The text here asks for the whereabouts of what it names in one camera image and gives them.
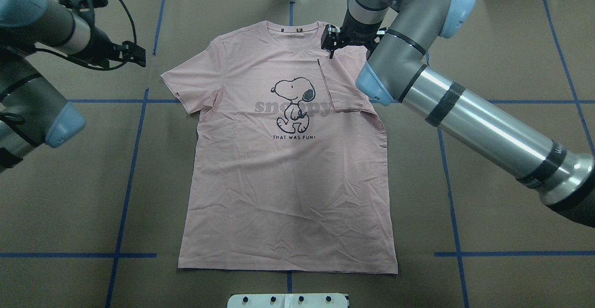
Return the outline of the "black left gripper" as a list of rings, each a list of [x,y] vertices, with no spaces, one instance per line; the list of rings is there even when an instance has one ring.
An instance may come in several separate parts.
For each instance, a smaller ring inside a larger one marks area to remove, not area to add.
[[[128,7],[123,0],[117,0],[125,10],[135,35],[135,24]],[[95,25],[95,9],[106,7],[109,0],[58,0],[58,3],[70,10],[73,29],[68,39],[57,50],[66,55],[66,59],[83,67],[109,67],[110,62],[118,62],[119,67],[134,63],[146,67],[146,50],[135,40],[113,43],[108,35]]]

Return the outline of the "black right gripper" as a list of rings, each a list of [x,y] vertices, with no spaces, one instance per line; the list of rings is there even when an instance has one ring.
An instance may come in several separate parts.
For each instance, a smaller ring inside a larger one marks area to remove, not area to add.
[[[354,39],[350,39],[346,33],[334,25],[327,24],[323,30],[321,37],[321,49],[329,53],[329,59],[334,57],[335,51],[340,48],[348,46],[361,46],[366,48],[366,59],[369,59],[381,39],[387,33],[387,28],[380,28],[374,35],[371,41],[359,42]]]

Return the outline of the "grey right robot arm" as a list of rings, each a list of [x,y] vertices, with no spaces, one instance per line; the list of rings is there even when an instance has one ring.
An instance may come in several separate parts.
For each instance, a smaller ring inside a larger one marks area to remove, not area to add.
[[[402,103],[538,192],[542,204],[595,225],[594,158],[574,154],[423,63],[438,37],[451,38],[476,0],[347,0],[340,28],[321,48],[368,49],[357,88],[382,105]]]

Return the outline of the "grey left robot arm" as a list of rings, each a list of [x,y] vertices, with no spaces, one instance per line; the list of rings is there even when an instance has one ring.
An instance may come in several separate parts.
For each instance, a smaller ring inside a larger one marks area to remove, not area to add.
[[[113,43],[95,24],[109,0],[1,0],[0,165],[11,169],[40,145],[57,148],[83,130],[83,115],[30,62],[47,52],[89,70],[146,66],[132,40]]]

